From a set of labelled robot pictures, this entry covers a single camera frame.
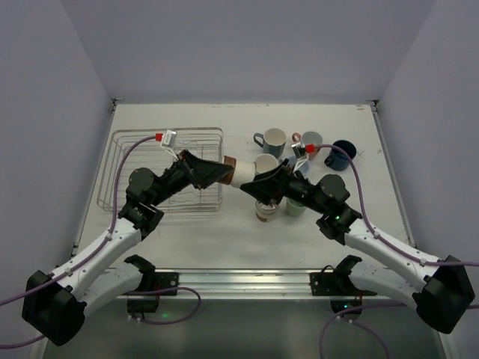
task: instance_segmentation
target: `red cap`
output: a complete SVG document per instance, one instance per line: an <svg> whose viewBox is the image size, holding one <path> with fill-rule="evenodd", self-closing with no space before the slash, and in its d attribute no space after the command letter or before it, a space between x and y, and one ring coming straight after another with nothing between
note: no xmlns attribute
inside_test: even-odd
<svg viewBox="0 0 479 359"><path fill-rule="evenodd" d="M306 150L307 153L313 153L315 151L314 145L313 144L307 144L305 146L305 150Z"/></svg>

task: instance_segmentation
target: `green mug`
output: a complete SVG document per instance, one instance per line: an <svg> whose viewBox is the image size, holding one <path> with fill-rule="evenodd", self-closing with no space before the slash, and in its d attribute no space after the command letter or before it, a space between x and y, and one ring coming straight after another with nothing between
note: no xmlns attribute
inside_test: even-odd
<svg viewBox="0 0 479 359"><path fill-rule="evenodd" d="M286 213L291 217L299 217L305 212L305 210L306 207L302 204L295 200L291 200L290 198L286 199Z"/></svg>

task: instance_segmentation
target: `metal dish rack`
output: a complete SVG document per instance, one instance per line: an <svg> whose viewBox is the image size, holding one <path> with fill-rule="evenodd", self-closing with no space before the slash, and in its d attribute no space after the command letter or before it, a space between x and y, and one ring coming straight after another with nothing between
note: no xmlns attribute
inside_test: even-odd
<svg viewBox="0 0 479 359"><path fill-rule="evenodd" d="M188 150L201 159L221 161L223 156L223 131L218 127L175 129L177 139L174 150ZM166 129L120 130L112 134L106 154L103 173L98 191L97 204L105 211L113 210L113 195L118 197L118 208L125 203L125 190L129 175L136 169L146 167L161 175L173 163L173 156L162 150L155 141L147 141L136 147L126 160L120 174L118 192L113 194L115 174L124 153L136 141ZM192 186L172 196L157 206L164 212L213 212L218 211L222 202L222 187L215 183L204 190Z"/></svg>

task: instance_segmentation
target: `gray wall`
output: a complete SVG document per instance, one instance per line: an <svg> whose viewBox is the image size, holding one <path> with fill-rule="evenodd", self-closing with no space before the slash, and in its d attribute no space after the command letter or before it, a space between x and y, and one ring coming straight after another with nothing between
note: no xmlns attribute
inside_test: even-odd
<svg viewBox="0 0 479 359"><path fill-rule="evenodd" d="M380 102L380 117L416 242L479 261L479 2L438 0ZM479 272L468 269L479 292ZM479 313L454 330L477 358Z"/></svg>
<svg viewBox="0 0 479 359"><path fill-rule="evenodd" d="M0 298L66 260L89 200L111 101L58 0L0 4ZM33 337L22 302L0 343ZM30 348L0 352L25 358Z"/></svg>
<svg viewBox="0 0 479 359"><path fill-rule="evenodd" d="M378 99L434 0L62 0L112 96Z"/></svg>

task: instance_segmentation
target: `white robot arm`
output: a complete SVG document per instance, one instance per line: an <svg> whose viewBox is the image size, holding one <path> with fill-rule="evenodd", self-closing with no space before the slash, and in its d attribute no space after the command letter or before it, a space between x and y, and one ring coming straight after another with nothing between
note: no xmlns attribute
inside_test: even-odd
<svg viewBox="0 0 479 359"><path fill-rule="evenodd" d="M57 346L65 344L81 328L85 317L119 295L138 289L154 275L154 266L136 256L130 257L114 271L104 271L125 251L137 245L153 231L163 213L156 205L188 185L198 189L230 176L234 167L204 161L184 150L171 168L160 177L147 168L135 170L126 189L126 205L118 214L111 235L107 230L89 247L50 274L41 271L27 282L27 290L45 285L25 297L22 317ZM372 227L361 213L346 203L350 193L337 175L327 175L316 185L293 172L286 163L265 174L258 174L240 189L261 203L279 203L289 197L321 213L317 221L321 232L329 239L355 248L381 262L378 268L355 257L347 257L336 268L335 280L341 286L353 286L396 299L414 308L432 328L450 333L475 297L463 266L432 266L438 257L420 252L380 229ZM384 240L419 261L398 253ZM100 251L82 266L77 265ZM448 257L446 262L459 262ZM52 280L64 275L60 280Z"/></svg>

